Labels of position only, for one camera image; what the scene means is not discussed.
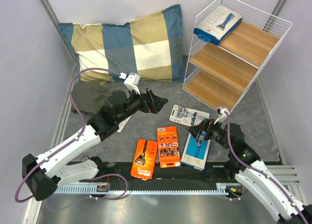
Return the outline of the blue Harry's razor box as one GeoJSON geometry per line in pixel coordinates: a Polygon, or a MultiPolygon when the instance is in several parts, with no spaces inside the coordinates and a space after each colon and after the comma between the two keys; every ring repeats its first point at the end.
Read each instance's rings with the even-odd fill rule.
{"type": "Polygon", "coordinates": [[[199,143],[188,133],[181,164],[203,171],[207,162],[208,151],[211,141],[200,141],[199,143]]]}

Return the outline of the white blue razor box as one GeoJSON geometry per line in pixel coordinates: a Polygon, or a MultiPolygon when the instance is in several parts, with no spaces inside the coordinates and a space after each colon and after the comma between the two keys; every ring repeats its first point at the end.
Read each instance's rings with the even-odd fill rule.
{"type": "Polygon", "coordinates": [[[195,25],[194,34],[200,40],[218,46],[242,20],[242,14],[219,5],[195,25]]]}

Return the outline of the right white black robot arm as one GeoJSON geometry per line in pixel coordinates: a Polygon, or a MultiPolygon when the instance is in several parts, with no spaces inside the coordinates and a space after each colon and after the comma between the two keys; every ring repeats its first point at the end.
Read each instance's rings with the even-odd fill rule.
{"type": "Polygon", "coordinates": [[[240,125],[204,119],[187,128],[196,141],[215,140],[225,148],[229,160],[223,176],[229,182],[237,181],[245,187],[270,213],[278,224],[310,224],[312,206],[305,205],[274,177],[260,156],[245,142],[240,125]]]}

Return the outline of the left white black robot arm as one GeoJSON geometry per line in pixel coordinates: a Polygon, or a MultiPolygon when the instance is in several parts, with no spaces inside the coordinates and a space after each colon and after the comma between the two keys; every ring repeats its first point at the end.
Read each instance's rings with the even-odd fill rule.
{"type": "Polygon", "coordinates": [[[141,94],[131,91],[129,95],[112,92],[99,112],[74,135],[43,154],[24,156],[22,182],[27,184],[33,198],[43,201],[63,185],[79,180],[105,180],[107,170],[99,158],[74,165],[69,162],[117,132],[119,124],[137,111],[157,114],[167,103],[167,98],[155,95],[151,89],[141,94]]]}

